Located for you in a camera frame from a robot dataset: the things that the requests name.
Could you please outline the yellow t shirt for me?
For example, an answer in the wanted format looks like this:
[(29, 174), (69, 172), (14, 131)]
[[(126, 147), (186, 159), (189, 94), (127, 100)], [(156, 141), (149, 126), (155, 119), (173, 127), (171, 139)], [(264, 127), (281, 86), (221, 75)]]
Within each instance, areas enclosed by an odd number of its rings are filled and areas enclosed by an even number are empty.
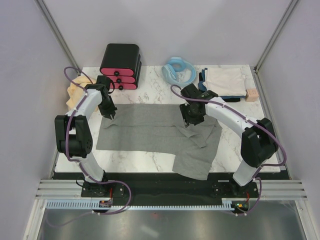
[[(76, 77), (73, 82), (75, 82), (82, 88), (85, 88), (87, 85), (91, 84), (89, 79), (84, 75)], [(68, 106), (69, 110), (73, 109), (77, 105), (78, 101), (83, 97), (84, 90), (79, 86), (70, 83), (70, 86), (67, 88), (69, 100), (66, 102), (66, 105)]]

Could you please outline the grey t shirt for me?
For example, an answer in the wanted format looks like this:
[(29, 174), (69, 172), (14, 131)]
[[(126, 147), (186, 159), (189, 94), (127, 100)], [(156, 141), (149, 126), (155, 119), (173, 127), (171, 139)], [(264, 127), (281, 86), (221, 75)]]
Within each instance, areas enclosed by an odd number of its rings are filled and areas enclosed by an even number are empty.
[(216, 157), (222, 127), (210, 116), (185, 127), (177, 104), (118, 104), (114, 119), (103, 118), (97, 150), (172, 154), (172, 170), (205, 181)]

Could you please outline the black pink drawer box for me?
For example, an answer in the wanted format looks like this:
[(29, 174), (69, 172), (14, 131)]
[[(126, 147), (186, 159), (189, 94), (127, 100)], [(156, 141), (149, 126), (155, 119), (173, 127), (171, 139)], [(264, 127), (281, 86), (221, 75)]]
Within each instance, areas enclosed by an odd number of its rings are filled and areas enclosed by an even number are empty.
[(99, 71), (110, 78), (110, 88), (136, 90), (142, 62), (140, 48), (130, 43), (109, 43), (106, 46)]

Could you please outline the light blue headphones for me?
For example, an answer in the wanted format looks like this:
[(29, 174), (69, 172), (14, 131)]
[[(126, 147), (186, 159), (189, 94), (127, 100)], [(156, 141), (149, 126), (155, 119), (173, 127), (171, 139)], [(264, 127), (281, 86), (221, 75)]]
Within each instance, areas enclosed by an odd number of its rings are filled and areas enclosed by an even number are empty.
[[(182, 73), (187, 72), (190, 73), (190, 78), (182, 81), (180, 78)], [(193, 83), (197, 75), (195, 67), (190, 62), (178, 56), (171, 57), (167, 63), (161, 67), (161, 73), (167, 83), (178, 85), (181, 88)]]

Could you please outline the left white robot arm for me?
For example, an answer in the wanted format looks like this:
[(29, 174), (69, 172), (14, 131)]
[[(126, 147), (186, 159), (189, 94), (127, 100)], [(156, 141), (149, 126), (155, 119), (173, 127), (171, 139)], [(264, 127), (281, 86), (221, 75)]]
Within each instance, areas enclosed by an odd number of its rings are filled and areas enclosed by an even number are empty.
[(88, 123), (96, 108), (104, 118), (112, 120), (115, 117), (117, 108), (110, 96), (110, 88), (115, 88), (114, 82), (105, 75), (99, 75), (96, 83), (84, 88), (76, 106), (54, 120), (58, 152), (76, 163), (82, 171), (82, 197), (105, 197), (110, 192), (105, 171), (92, 153), (93, 137)]

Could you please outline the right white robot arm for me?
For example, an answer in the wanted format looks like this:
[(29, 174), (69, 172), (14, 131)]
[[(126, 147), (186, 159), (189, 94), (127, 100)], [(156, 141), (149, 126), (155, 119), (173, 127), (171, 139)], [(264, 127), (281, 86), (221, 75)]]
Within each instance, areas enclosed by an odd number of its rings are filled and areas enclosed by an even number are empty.
[(255, 119), (232, 108), (217, 93), (200, 91), (194, 84), (180, 90), (178, 97), (186, 100), (179, 106), (184, 124), (198, 125), (205, 117), (213, 117), (233, 130), (241, 139), (242, 161), (233, 173), (229, 191), (235, 197), (242, 196), (266, 160), (279, 149), (272, 122), (268, 118)]

